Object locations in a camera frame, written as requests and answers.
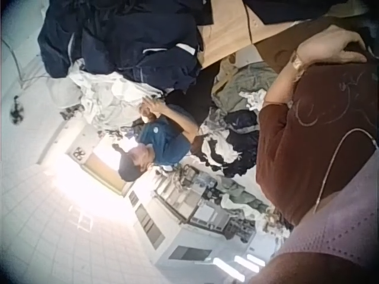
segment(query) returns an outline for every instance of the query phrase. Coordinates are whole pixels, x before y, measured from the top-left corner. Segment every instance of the dark navy garment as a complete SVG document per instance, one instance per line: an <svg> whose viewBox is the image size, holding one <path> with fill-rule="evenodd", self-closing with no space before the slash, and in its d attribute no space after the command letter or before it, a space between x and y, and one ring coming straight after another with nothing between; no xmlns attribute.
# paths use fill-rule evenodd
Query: dark navy garment
<svg viewBox="0 0 379 284"><path fill-rule="evenodd" d="M243 0L264 24L321 17L331 6L348 0Z"/></svg>
<svg viewBox="0 0 379 284"><path fill-rule="evenodd" d="M193 120L192 116L181 107L176 105L168 105L168 107ZM154 122L145 124L138 142L153 146L155 152L153 162L161 166L172 166L179 163L191 148L191 143L187 138L164 115Z"/></svg>
<svg viewBox="0 0 379 284"><path fill-rule="evenodd" d="M203 0L50 0L38 36L41 58L53 78L66 77L83 58L92 74L118 72L161 90L187 91L201 69L202 9Z"/></svg>

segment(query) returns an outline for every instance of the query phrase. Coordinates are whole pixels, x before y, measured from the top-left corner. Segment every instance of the baseball cap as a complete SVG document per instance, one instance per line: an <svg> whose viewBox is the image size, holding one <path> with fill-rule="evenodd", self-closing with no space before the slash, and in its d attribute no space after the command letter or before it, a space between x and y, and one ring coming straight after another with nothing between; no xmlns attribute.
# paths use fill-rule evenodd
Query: baseball cap
<svg viewBox="0 0 379 284"><path fill-rule="evenodd" d="M140 167L136 166L129 153L123 153L120 159L120 166L118 168L118 174L122 180L126 182L136 181L144 172L141 172Z"/></svg>

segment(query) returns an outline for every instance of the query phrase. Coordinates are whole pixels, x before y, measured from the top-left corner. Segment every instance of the blue shirt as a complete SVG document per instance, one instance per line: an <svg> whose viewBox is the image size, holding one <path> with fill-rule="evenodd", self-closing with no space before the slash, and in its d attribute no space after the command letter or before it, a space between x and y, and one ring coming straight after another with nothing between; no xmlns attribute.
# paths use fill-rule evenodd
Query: blue shirt
<svg viewBox="0 0 379 284"><path fill-rule="evenodd" d="M168 105L170 109L180 112L193 120L193 117L177 105ZM179 163L189 152L191 143L164 116L144 125L138 141L151 144L155 152L154 164L171 166Z"/></svg>

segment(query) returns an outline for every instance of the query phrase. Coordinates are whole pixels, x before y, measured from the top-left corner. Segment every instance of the bracelet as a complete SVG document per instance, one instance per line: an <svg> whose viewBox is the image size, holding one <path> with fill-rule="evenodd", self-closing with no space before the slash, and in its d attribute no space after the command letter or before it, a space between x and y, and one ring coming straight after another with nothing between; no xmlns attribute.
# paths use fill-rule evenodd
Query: bracelet
<svg viewBox="0 0 379 284"><path fill-rule="evenodd" d="M300 78L302 77L302 75L306 71L305 64L299 58L296 51L294 51L294 53L292 54L290 62L292 64L293 68L295 68L295 70L298 72L295 79L294 79L294 81L297 82L300 80Z"/></svg>

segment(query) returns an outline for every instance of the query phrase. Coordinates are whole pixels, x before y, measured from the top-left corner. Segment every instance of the fluorescent light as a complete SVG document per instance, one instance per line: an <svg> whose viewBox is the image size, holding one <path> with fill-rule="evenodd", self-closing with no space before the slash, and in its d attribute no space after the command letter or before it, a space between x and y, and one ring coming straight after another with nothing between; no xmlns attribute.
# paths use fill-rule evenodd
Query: fluorescent light
<svg viewBox="0 0 379 284"><path fill-rule="evenodd" d="M260 266L263 266L263 267L266 266L266 263L263 260L255 257L255 256L252 256L251 254L248 254L248 260L250 260L251 262L254 262L255 264L258 264Z"/></svg>
<svg viewBox="0 0 379 284"><path fill-rule="evenodd" d="M239 282L245 282L245 275L239 273L236 269L232 268L229 264L223 262L218 257L213 259L213 264L216 265L218 268L224 270L227 274L237 279Z"/></svg>
<svg viewBox="0 0 379 284"><path fill-rule="evenodd" d="M248 260L243 259L240 256L235 257L235 262L241 264L242 266L246 267L247 269L250 269L251 271L253 271L255 273L259 272L259 266L258 265L254 264L252 262L249 262Z"/></svg>

